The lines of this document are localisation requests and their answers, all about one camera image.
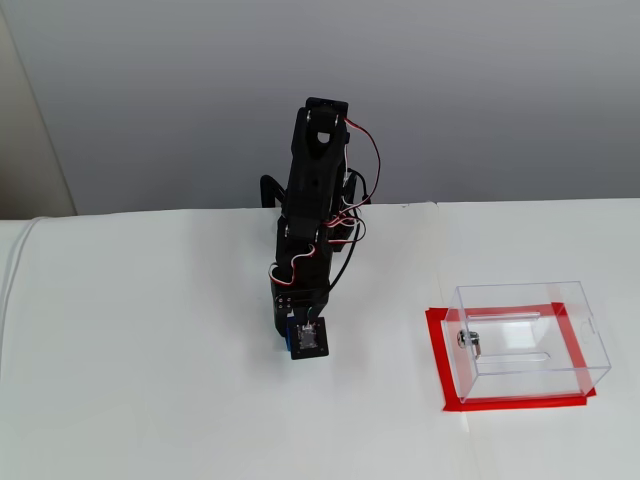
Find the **white table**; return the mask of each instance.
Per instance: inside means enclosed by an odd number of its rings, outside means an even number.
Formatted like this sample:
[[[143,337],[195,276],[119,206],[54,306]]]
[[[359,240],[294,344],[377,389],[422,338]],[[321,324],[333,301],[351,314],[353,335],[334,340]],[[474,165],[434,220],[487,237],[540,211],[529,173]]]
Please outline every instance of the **white table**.
[[[0,478],[478,478],[425,325],[437,207],[363,213],[330,356],[295,362],[273,326],[276,210],[41,221],[9,304]]]
[[[364,214],[331,354],[297,362],[271,316],[275,210],[40,222],[7,316],[0,478],[633,477],[640,201]],[[441,411],[426,308],[576,279],[613,364],[588,407]]]

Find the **white wall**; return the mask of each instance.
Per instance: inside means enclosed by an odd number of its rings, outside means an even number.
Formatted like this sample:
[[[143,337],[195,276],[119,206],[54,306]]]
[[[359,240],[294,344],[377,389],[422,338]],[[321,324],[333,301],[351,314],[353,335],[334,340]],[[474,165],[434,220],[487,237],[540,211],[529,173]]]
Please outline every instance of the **white wall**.
[[[257,206],[310,95],[378,202],[640,196],[639,2],[0,3],[81,213]]]
[[[0,219],[74,213],[47,130],[0,10]]]

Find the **red tape square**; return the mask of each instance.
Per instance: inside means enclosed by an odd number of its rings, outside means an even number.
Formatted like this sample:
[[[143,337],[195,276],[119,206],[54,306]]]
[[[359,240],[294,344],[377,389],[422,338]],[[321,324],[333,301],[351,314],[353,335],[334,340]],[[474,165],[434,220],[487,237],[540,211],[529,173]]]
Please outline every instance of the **red tape square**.
[[[569,314],[562,303],[552,303],[550,305],[536,305],[534,307],[520,308],[478,308],[473,309],[473,315],[496,315],[505,313],[518,313],[523,308],[530,312],[532,308],[540,311],[541,315],[555,315],[560,327],[560,332],[567,345],[567,351],[571,357],[573,366],[576,368],[586,367],[586,362],[580,344],[575,336],[573,327],[569,320]],[[512,399],[505,397],[494,398],[471,398],[462,403],[460,397],[456,393],[456,387],[453,383],[451,374],[451,366],[447,357],[447,346],[442,332],[442,322],[444,321],[448,308],[430,308],[425,313],[427,315],[427,326],[429,327],[429,335],[431,336],[431,344],[433,345],[433,354],[436,359],[438,375],[442,384],[442,392],[444,394],[446,412],[474,412],[479,410],[515,410],[521,408],[554,408],[554,407],[575,407],[587,404],[587,397],[593,397],[596,394],[595,388],[592,388],[587,395],[553,395],[548,397],[521,398]],[[589,372],[581,370],[576,372],[579,385],[585,385],[589,382]]]

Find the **small metal object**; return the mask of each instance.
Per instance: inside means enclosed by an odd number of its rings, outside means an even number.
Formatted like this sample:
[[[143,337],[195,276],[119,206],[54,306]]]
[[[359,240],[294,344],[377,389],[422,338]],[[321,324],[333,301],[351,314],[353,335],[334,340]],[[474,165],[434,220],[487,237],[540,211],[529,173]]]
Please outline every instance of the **small metal object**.
[[[480,348],[480,335],[478,332],[469,332],[469,338],[464,330],[460,330],[458,332],[458,346],[460,348],[466,348],[468,346],[474,346],[476,350],[476,359],[482,355],[482,350]]]

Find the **clear acrylic box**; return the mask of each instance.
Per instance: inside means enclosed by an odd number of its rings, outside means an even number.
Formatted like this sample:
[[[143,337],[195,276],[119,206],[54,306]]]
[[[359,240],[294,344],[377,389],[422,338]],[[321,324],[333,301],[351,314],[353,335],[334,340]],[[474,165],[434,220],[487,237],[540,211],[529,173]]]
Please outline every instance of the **clear acrylic box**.
[[[442,325],[461,402],[586,396],[611,369],[580,282],[458,287]]]

